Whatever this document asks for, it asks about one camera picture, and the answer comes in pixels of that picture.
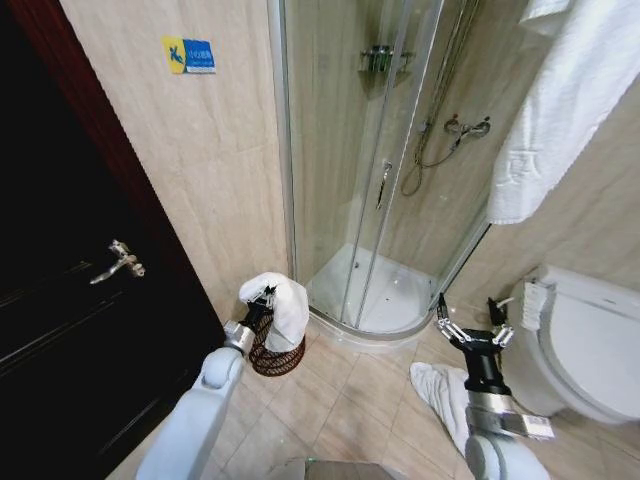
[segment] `door lock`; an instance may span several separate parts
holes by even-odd
[[[138,262],[138,257],[131,254],[129,247],[126,244],[114,240],[109,245],[109,250],[116,254],[118,261],[109,267],[104,273],[101,273],[97,277],[94,277],[89,282],[91,285],[104,282],[107,278],[110,278],[114,273],[120,270],[125,265],[129,268],[131,275],[134,277],[144,277],[145,269],[141,263]]]

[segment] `shower faucet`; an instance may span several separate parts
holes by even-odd
[[[491,117],[487,116],[476,125],[469,125],[467,123],[460,123],[458,121],[458,114],[454,113],[453,117],[451,117],[450,120],[447,120],[444,124],[445,132],[458,136],[456,141],[451,145],[451,151],[457,149],[462,140],[467,136],[472,136],[474,138],[484,137],[489,133],[489,130],[491,130],[491,123],[489,123],[490,120]]]

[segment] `hanging towel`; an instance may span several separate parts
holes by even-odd
[[[540,35],[555,37],[566,19],[570,3],[570,0],[530,0],[520,25]]]
[[[290,352],[302,342],[309,321],[307,290],[281,273],[266,272],[240,287],[240,301],[247,303],[266,287],[276,287],[273,324],[265,347],[272,352]]]
[[[495,224],[530,217],[640,72],[638,0],[575,0],[496,158]]]
[[[453,443],[464,457],[469,427],[465,409],[469,403],[464,382],[469,376],[461,368],[449,365],[411,365],[411,384],[420,398],[427,402],[444,423]]]

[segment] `toilet seat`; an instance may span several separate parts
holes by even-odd
[[[639,335],[637,319],[560,292],[538,331],[556,378],[604,414],[630,420],[640,418],[640,378],[633,371]]]

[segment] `floor tile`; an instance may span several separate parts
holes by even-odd
[[[640,424],[638,422],[624,425],[598,425],[598,436],[640,460]]]
[[[291,372],[280,377],[264,377],[247,364],[242,372],[241,382],[253,392],[260,403],[268,405],[289,375]]]
[[[414,362],[443,363],[466,370],[464,355],[451,345],[431,323],[421,337],[416,349]]]
[[[310,318],[309,322],[307,323],[307,330],[305,333],[306,348],[309,348],[311,345],[313,345],[313,342],[315,342],[316,338],[318,338],[319,335],[320,335],[320,328],[318,327],[318,325],[316,325],[316,320],[314,320],[313,318]]]
[[[602,454],[608,478],[611,480],[638,480],[640,460],[628,453],[602,442]]]
[[[398,411],[406,375],[370,355],[361,355],[342,393],[365,412],[391,428]]]
[[[554,440],[521,441],[535,453],[554,480],[605,478],[600,442],[595,435],[562,417],[551,419]]]
[[[305,352],[302,364],[333,388],[340,390],[347,381],[359,354],[320,335]]]
[[[389,353],[377,353],[367,354],[380,362],[387,365],[389,368],[396,368],[401,374],[408,376],[409,367],[413,362],[413,357],[416,354],[418,342],[412,342],[409,345],[402,346],[397,350],[393,350]]]
[[[202,470],[202,474],[200,475],[200,480],[211,480],[211,479],[219,480],[223,477],[222,469],[213,455],[209,456],[209,460],[207,460],[204,469]]]
[[[427,478],[433,480],[448,480],[450,478],[437,465],[427,460],[422,453],[393,433],[389,437],[387,450],[382,459],[382,463],[403,473],[410,480]]]
[[[469,470],[469,466],[467,465],[467,461],[462,458],[462,456],[458,457],[456,460],[456,471],[453,475],[455,480],[475,480],[475,477]]]
[[[322,427],[314,452],[323,460],[380,462],[389,429],[340,395]]]
[[[307,367],[298,365],[269,404],[269,409],[312,446],[338,394],[338,390]]]
[[[244,384],[236,386],[211,456],[223,468],[266,408]]]
[[[290,458],[306,457],[308,447],[270,411],[265,410],[224,471],[233,480],[264,478]]]
[[[391,431],[447,475],[454,475],[460,453],[440,419],[418,397],[410,381],[405,384],[404,396]]]

